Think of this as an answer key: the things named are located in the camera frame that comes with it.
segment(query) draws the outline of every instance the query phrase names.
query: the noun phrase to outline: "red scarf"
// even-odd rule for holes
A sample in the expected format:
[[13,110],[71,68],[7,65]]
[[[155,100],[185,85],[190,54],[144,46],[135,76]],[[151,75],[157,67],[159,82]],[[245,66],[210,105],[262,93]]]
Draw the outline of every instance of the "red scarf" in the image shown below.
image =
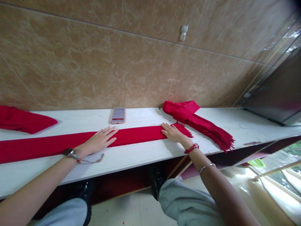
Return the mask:
[[233,147],[233,137],[222,128],[217,127],[212,122],[198,116],[195,112],[200,109],[196,102],[186,101],[181,103],[174,103],[165,101],[163,111],[181,123],[185,123],[202,134],[208,136],[220,149],[224,152]]
[[57,120],[15,107],[0,106],[0,129],[34,134],[57,124]]
[[[174,125],[183,134],[192,137],[183,124],[175,123]],[[121,129],[112,137],[116,137],[117,140],[109,147],[166,139],[167,137],[161,132],[162,129],[161,126]],[[52,137],[0,141],[0,163],[58,155],[65,148],[75,148],[86,142],[95,133],[85,132]]]

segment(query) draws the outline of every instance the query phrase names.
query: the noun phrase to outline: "smartphone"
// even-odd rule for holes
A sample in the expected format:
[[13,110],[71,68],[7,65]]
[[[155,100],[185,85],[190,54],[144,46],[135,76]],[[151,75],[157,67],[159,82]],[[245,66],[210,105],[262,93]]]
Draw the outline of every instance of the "smartphone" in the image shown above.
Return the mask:
[[110,122],[111,124],[125,123],[125,108],[123,107],[114,108]]

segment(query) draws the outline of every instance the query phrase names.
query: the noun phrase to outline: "forearm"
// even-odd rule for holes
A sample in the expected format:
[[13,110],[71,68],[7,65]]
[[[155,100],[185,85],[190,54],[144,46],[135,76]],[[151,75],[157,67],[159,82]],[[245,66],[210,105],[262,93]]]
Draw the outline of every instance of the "forearm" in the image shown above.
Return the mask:
[[75,159],[63,157],[1,202],[0,222],[2,225],[26,225],[76,164]]
[[[189,149],[193,142],[186,140],[182,142],[182,145],[185,149]],[[195,148],[188,155],[197,171],[211,163],[198,148]],[[216,167],[206,167],[201,173],[201,178],[228,225],[258,225],[245,202]]]

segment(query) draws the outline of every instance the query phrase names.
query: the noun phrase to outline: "tile wall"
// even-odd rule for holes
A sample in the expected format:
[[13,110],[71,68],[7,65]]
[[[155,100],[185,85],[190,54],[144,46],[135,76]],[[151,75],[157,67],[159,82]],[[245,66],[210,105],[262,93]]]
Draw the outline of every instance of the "tile wall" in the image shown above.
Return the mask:
[[0,105],[24,110],[238,105],[301,25],[286,0],[0,0],[0,21]]

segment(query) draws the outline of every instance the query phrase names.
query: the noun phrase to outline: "gray pants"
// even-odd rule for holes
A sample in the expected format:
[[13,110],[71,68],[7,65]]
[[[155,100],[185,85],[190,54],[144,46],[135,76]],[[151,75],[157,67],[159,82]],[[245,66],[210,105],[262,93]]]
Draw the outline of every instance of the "gray pants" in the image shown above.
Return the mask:
[[83,226],[87,209],[83,199],[70,199],[51,210],[35,226]]
[[176,220],[178,226],[225,224],[209,194],[189,188],[176,179],[163,184],[159,202],[163,212]]
[[[191,189],[176,179],[167,180],[159,195],[163,212],[177,221],[178,226],[224,225],[211,196]],[[71,199],[49,212],[36,226],[82,226],[87,216],[87,204]]]

